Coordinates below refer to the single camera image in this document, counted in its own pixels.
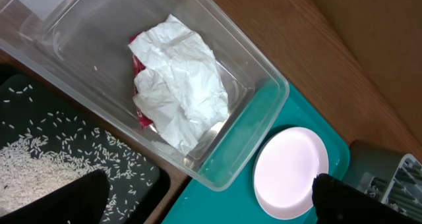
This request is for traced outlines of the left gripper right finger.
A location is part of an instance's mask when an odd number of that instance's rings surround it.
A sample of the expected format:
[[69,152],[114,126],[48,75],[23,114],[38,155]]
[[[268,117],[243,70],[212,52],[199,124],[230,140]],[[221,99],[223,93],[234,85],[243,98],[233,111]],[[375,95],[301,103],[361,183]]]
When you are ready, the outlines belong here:
[[312,189],[319,224],[419,223],[326,173],[314,178]]

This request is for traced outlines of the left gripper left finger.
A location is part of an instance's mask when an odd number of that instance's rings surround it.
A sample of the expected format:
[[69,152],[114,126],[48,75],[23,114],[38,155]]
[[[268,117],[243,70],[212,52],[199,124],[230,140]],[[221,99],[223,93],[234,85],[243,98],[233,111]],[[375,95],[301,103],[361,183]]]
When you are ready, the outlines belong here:
[[1,218],[2,224],[99,223],[110,184],[96,170]]

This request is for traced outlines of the rice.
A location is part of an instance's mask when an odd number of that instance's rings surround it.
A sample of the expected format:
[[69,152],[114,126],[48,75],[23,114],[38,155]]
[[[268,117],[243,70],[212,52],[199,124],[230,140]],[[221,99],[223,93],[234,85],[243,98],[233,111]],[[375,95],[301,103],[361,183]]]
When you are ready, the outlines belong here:
[[1,213],[101,170],[110,188],[99,223],[124,223],[160,170],[112,133],[22,77],[1,86]]

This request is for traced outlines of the red sauce packet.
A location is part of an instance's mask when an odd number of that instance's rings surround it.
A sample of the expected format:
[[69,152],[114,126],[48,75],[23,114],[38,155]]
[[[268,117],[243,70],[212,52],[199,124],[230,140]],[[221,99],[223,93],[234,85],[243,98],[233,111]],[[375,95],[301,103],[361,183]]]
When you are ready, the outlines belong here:
[[[136,77],[138,73],[140,73],[146,68],[135,55],[132,55],[132,66],[134,70],[134,77]],[[150,120],[147,116],[145,116],[138,107],[136,109],[136,114],[141,128],[146,128],[147,126],[153,123],[153,121]]]

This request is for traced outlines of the white napkin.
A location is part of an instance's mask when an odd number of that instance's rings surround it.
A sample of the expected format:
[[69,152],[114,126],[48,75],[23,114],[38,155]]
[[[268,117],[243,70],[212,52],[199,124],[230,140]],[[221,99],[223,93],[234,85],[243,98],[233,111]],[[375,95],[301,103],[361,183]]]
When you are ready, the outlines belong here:
[[170,146],[187,155],[202,135],[228,118],[228,95],[213,51],[172,14],[129,44],[144,67],[133,97]]

